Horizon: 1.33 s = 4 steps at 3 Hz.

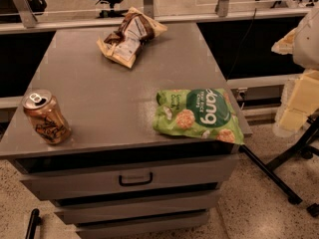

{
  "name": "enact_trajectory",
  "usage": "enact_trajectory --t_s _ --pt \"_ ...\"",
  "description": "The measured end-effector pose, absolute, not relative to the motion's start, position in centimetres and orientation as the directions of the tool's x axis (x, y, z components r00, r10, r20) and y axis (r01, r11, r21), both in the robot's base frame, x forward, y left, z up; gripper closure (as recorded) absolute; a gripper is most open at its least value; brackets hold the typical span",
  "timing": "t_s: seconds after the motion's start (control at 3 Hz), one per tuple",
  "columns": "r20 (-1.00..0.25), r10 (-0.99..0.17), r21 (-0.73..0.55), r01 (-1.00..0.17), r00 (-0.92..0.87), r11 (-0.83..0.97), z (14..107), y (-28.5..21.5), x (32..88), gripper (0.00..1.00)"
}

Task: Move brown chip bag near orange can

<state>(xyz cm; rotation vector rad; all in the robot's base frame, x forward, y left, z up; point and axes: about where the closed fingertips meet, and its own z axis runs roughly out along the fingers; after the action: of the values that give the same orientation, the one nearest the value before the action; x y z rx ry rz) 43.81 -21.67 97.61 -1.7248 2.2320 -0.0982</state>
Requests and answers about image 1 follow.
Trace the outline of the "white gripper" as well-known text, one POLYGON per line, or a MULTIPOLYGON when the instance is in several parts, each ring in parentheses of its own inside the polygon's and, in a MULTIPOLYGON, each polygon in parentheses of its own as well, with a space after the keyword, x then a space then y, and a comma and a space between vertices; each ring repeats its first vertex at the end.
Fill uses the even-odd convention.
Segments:
MULTIPOLYGON (((271 47, 273 53, 288 55, 293 52, 296 29, 289 31, 271 47)), ((319 109, 319 71, 307 69, 298 79, 288 80, 281 96, 273 132, 288 137, 305 125, 307 119, 319 109)))

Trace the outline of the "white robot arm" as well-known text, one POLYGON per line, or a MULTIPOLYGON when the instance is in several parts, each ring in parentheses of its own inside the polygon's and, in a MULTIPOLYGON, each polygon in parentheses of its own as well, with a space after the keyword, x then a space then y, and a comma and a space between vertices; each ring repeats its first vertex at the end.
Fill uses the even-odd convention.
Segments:
POLYGON ((271 51, 291 54, 293 62, 304 69, 297 79, 286 82, 275 116, 273 132, 287 137, 319 110, 319 8, 312 8, 296 28, 274 43, 271 51))

